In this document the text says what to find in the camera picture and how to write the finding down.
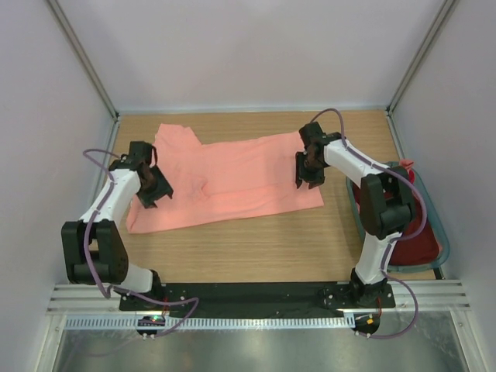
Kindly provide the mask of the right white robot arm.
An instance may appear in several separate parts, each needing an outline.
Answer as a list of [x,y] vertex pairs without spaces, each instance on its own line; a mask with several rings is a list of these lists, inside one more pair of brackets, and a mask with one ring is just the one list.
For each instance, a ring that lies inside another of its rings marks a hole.
[[295,155],[297,187],[304,183],[310,189],[321,186],[327,167],[341,171],[359,187],[365,239],[350,275],[349,297],[357,306],[371,307],[385,291],[392,250],[416,217],[408,172],[373,160],[340,133],[324,133],[317,122],[304,125],[299,135],[304,150]]

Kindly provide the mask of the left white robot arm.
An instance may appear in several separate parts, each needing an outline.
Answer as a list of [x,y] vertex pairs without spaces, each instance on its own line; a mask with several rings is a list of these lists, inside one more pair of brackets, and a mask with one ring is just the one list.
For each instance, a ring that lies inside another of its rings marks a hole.
[[156,208],[157,201],[173,197],[174,190],[158,167],[157,148],[132,141],[129,151],[120,156],[101,149],[87,149],[83,155],[105,172],[106,182],[91,207],[61,228],[67,279],[94,285],[106,298],[114,290],[136,297],[148,310],[157,309],[164,300],[160,277],[130,263],[119,234],[119,223],[133,198],[144,208]]

